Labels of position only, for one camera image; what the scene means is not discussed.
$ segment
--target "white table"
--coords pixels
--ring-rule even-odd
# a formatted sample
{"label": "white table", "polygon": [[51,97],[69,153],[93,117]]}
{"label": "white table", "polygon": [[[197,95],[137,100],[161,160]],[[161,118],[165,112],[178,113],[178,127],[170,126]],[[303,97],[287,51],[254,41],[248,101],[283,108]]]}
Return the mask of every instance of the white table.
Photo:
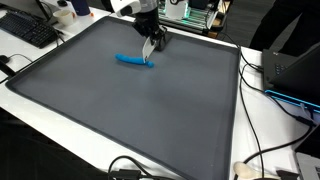
{"label": "white table", "polygon": [[[61,25],[57,25],[56,27],[66,34],[65,39],[69,39],[101,17],[108,16],[110,14],[109,12],[94,8],[91,8],[91,11],[94,12],[94,17],[77,17],[75,23],[69,27],[63,27]],[[4,11],[0,11],[0,16],[4,15],[4,13]],[[128,21],[133,20],[129,17],[125,17],[123,19]],[[205,41],[233,46],[228,43],[180,30],[172,28],[169,28],[169,30]],[[10,56],[15,53],[20,53],[30,57],[32,60],[36,60],[56,47],[56,44],[52,43],[44,49],[38,49],[3,31],[0,31],[0,39],[0,54]],[[242,50],[244,56],[249,62],[260,64],[260,52],[247,48],[243,48]],[[15,57],[9,63],[9,66],[14,70],[19,70],[27,64],[28,61],[23,58]],[[254,72],[249,67],[246,69],[244,77],[248,83],[255,87],[262,88],[261,75]],[[5,75],[0,72],[0,80],[4,78]],[[291,117],[288,117],[277,107],[276,104],[268,100],[263,95],[258,92],[254,92],[245,85],[243,85],[243,92],[244,99],[247,104],[252,123],[261,142],[262,149],[287,143],[300,137],[306,132],[306,126],[301,125]],[[67,119],[66,117],[16,95],[9,91],[5,87],[4,83],[0,84],[0,107],[99,169],[107,170],[110,162],[114,158],[120,155],[128,155],[145,164],[149,168],[148,171],[154,175],[163,175],[181,179],[175,173],[167,170],[161,165],[122,147],[104,136],[101,136]],[[300,108],[298,107],[285,104],[285,108],[294,114],[301,113]],[[233,130],[231,166],[234,162],[242,161],[256,151],[257,145],[241,104],[240,95],[238,95]],[[267,172],[274,173],[277,168],[295,172],[297,171],[293,158],[292,147],[265,154],[264,161]],[[259,169],[259,159],[254,159],[250,165]],[[126,160],[119,161],[115,164],[115,167],[135,169],[135,166]],[[233,179],[233,176],[233,170],[230,168],[230,179]]]}

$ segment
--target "laptop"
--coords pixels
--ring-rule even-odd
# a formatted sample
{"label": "laptop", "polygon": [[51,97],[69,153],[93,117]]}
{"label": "laptop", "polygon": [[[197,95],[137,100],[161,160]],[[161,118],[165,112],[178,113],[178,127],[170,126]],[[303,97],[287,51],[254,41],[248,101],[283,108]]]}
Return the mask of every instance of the laptop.
{"label": "laptop", "polygon": [[296,148],[296,162],[301,180],[320,180],[320,127]]}
{"label": "laptop", "polygon": [[300,57],[264,50],[262,65],[266,94],[320,113],[320,46]]}

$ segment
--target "keyboard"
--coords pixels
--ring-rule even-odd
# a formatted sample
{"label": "keyboard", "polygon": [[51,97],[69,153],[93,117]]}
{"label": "keyboard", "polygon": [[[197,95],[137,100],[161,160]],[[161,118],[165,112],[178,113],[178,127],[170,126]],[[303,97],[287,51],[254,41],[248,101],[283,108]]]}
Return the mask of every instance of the keyboard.
{"label": "keyboard", "polygon": [[275,71],[276,71],[276,75],[281,74],[283,71],[285,71],[288,67],[281,65],[281,64],[275,64]]}
{"label": "keyboard", "polygon": [[0,18],[0,29],[39,48],[47,46],[58,38],[53,27],[22,12],[7,12]]}

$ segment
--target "gray tray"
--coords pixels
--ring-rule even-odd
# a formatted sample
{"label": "gray tray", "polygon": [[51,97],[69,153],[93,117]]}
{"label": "gray tray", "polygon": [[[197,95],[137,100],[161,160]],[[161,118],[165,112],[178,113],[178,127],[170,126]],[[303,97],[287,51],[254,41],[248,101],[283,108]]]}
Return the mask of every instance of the gray tray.
{"label": "gray tray", "polygon": [[126,64],[145,38],[105,17],[6,85],[186,179],[228,179],[239,51],[171,35],[154,68]]}

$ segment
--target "gray mat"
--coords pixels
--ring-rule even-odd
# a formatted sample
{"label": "gray mat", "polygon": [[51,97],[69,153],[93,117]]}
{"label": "gray mat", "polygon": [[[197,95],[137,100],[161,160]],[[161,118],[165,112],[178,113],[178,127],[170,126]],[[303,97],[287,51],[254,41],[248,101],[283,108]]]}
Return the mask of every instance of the gray mat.
{"label": "gray mat", "polygon": [[228,179],[239,52],[172,35],[154,68],[118,62],[145,38],[105,17],[6,85],[186,179]]}

